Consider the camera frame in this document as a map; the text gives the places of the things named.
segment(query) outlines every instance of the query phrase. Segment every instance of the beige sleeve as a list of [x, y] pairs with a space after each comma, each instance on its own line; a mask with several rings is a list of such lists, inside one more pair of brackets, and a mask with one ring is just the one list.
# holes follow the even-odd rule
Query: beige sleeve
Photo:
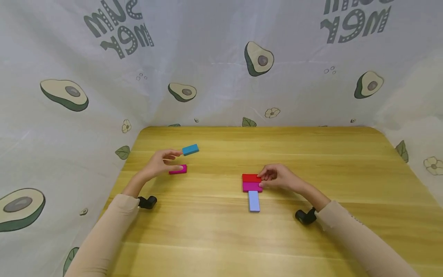
[[118, 194], [72, 260], [65, 277], [105, 277], [123, 235], [138, 212], [139, 199]]
[[369, 276], [419, 276], [389, 245], [337, 202], [330, 202], [316, 216], [323, 230], [339, 240]]

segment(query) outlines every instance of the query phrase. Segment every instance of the black clip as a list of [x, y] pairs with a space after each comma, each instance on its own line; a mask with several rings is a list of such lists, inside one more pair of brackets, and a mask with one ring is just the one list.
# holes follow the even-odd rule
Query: black clip
[[155, 206], [155, 203], [157, 203], [157, 198], [153, 195], [149, 196], [148, 199], [139, 196], [138, 199], [140, 199], [139, 207], [142, 209], [150, 210]]
[[303, 225], [309, 225], [317, 219], [315, 216], [315, 208], [312, 208], [307, 214], [302, 210], [298, 210], [295, 213], [295, 218], [298, 219]]

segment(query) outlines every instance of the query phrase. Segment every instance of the rectangular block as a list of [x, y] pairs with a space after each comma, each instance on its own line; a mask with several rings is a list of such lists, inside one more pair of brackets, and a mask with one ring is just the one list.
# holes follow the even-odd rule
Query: rectangular block
[[260, 211], [260, 203], [258, 202], [258, 192], [249, 191], [249, 211], [258, 213]]
[[183, 166], [182, 170], [177, 170], [177, 171], [169, 171], [169, 174], [180, 174], [180, 173], [186, 173], [188, 172], [188, 166], [185, 164], [181, 164], [181, 166]]
[[196, 144], [193, 144], [190, 146], [186, 146], [182, 150], [183, 150], [183, 155], [187, 156], [187, 155], [194, 154], [194, 153], [198, 152], [198, 146]]
[[258, 184], [260, 184], [260, 183], [259, 182], [243, 182], [243, 192], [248, 192], [248, 191], [262, 192], [263, 188], [259, 187]]
[[242, 174], [243, 182], [261, 182], [261, 179], [257, 177], [257, 174]]

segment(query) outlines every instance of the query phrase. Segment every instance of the blue block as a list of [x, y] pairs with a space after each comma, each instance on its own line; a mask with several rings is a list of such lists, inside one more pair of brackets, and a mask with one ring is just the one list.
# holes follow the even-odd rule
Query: blue block
[[258, 202], [258, 191], [248, 191], [249, 195], [249, 211], [258, 213], [260, 211], [260, 203]]
[[197, 152], [198, 152], [198, 147], [197, 147], [196, 144], [183, 148], [183, 155], [184, 156], [187, 156], [187, 155], [190, 155], [190, 154], [194, 154], [194, 153], [197, 153]]

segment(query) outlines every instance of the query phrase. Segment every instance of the wood grain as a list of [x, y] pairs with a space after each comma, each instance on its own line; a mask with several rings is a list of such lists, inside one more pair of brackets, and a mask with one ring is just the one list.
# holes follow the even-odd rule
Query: wood grain
[[149, 127], [131, 150], [105, 209], [154, 151], [197, 143], [188, 173], [146, 184], [155, 195], [123, 239], [109, 275], [365, 276], [314, 223], [294, 219], [309, 203], [287, 191], [260, 193], [249, 213], [242, 173], [283, 163], [339, 201], [422, 276], [443, 276], [443, 210], [378, 131], [366, 127]]

